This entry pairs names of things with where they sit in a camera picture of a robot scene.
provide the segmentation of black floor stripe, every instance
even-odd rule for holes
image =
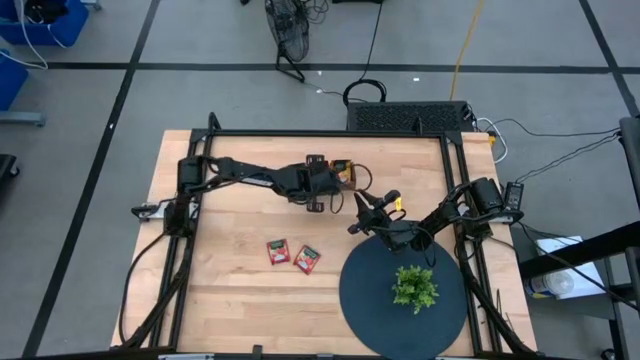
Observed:
[[[365,64],[298,64],[302,71],[363,71]],[[139,70],[174,71],[275,71],[275,65],[267,64],[184,64],[184,63],[140,63]],[[389,72],[453,72],[455,65],[418,64],[371,64],[369,71]],[[606,66],[508,66],[508,65],[463,65],[464,73],[496,74],[607,74]]]
[[[67,268],[69,267],[69,262],[71,261],[71,256],[73,255],[73,250],[78,241],[80,229],[82,228],[85,215],[87,214],[87,210],[89,209],[89,203],[91,202],[93,192],[96,188],[96,184],[98,183],[100,171],[102,170],[102,166],[104,165],[104,160],[107,156],[107,151],[109,150],[109,145],[111,144],[111,139],[113,138],[113,133],[116,129],[116,125],[118,124],[120,113],[122,112],[127,94],[129,93],[129,88],[131,87],[133,75],[136,70],[136,64],[140,61],[140,56],[142,55],[144,44],[146,43],[147,37],[149,36],[149,30],[151,29],[151,24],[153,23],[156,11],[158,10],[159,3],[160,0],[152,0],[151,5],[149,6],[149,10],[147,11],[147,16],[142,26],[142,30],[138,35],[136,47],[131,56],[129,66],[127,67],[127,72],[125,73],[122,84],[120,85],[120,91],[116,96],[111,114],[109,115],[109,121],[105,126],[104,133],[102,134],[102,139],[100,140],[100,145],[98,146],[96,156],[93,160],[93,164],[91,165],[91,170],[89,171],[87,182],[85,183],[84,189],[82,190],[82,195],[80,197],[80,201],[78,202],[78,207],[76,208],[76,211],[73,215],[73,220],[71,221],[71,226],[69,227],[69,231],[67,232],[67,236],[64,240],[62,250],[60,251],[60,256],[58,257],[58,261],[53,270],[53,274],[51,275],[51,279],[49,280],[49,285],[47,286],[44,298],[42,299],[42,303],[40,304],[38,315],[36,316],[33,327],[31,328],[31,332],[29,333],[29,338],[27,339],[27,343],[22,352],[23,357],[33,357],[38,353],[38,348],[40,347],[42,337],[44,336],[45,330],[47,328],[47,323],[49,322],[49,318],[51,317],[51,312],[53,311],[56,299],[58,298],[60,287],[62,286],[64,276],[67,272]]]
[[[56,63],[50,62],[52,70],[127,70],[129,63]]]
[[[595,14],[593,13],[593,9],[591,9],[591,5],[589,5],[588,0],[580,0],[580,6],[582,7],[582,11],[584,11],[584,15],[587,17],[587,21],[589,22],[589,26],[591,26],[591,30],[593,31],[593,35],[598,42],[598,46],[600,46],[600,50],[602,51],[602,55],[604,59],[607,61],[607,65],[611,69],[611,73],[613,74],[613,78],[616,81],[616,85],[618,86],[618,90],[620,91],[620,95],[622,95],[622,99],[624,100],[624,104],[627,106],[627,110],[631,116],[636,116],[640,113],[638,110],[638,104],[636,103],[633,94],[629,90],[629,86],[624,79],[623,73],[620,71],[618,67],[618,62],[616,62],[615,57],[613,56],[613,52],[607,43],[607,40],[604,38],[604,34],[602,33],[602,29],[600,28],[600,24],[598,24],[598,20],[596,19]]]
[[[127,70],[129,63],[108,62],[52,62],[51,69],[64,70]],[[303,71],[363,71],[365,64],[332,64],[314,63],[298,64]],[[640,74],[640,67],[618,68],[622,74]],[[166,71],[275,71],[273,63],[249,64],[198,64],[198,63],[138,63],[136,70]],[[451,73],[455,65],[429,64],[371,64],[370,71],[388,72],[442,72]],[[608,74],[612,70],[608,66],[520,66],[520,65],[462,65],[462,73],[487,74]]]

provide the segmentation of yellow object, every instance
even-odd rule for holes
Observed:
[[[471,25],[469,25],[469,31],[467,31],[467,38],[464,40],[464,45],[462,49],[460,49],[460,55],[458,55],[458,61],[456,61],[456,69],[453,72],[453,82],[451,83],[451,92],[449,93],[449,101],[453,101],[453,96],[456,93],[456,81],[458,80],[458,70],[460,70],[460,64],[462,63],[462,57],[464,56],[465,50],[469,47],[469,43],[471,42],[471,37],[473,36],[473,31],[476,29],[476,22],[478,22],[478,17],[482,12],[482,8],[484,7],[485,0],[478,0],[478,6],[476,7],[476,11],[473,13],[473,19],[471,19]]]

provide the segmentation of red snack packet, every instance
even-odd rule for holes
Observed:
[[[320,253],[305,245],[300,249],[300,252],[293,263],[305,274],[309,275],[316,266],[318,260],[320,260]]]
[[[282,262],[288,262],[289,260],[291,260],[287,239],[269,241],[267,243],[267,252],[269,252],[269,260],[271,260],[271,265],[280,264]]]

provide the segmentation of electric fan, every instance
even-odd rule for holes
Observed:
[[[300,0],[265,0],[267,20],[271,34],[278,45],[276,70],[304,82],[304,75],[294,62],[299,62],[309,52],[309,20],[307,10]],[[285,58],[296,74],[280,66],[280,58]]]

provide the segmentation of green plant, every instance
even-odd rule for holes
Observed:
[[[423,306],[430,307],[436,303],[438,297],[437,284],[431,282],[433,271],[423,270],[420,266],[411,266],[405,269],[398,268],[396,276],[398,281],[391,288],[396,292],[394,304],[413,304],[413,313],[418,314]]]

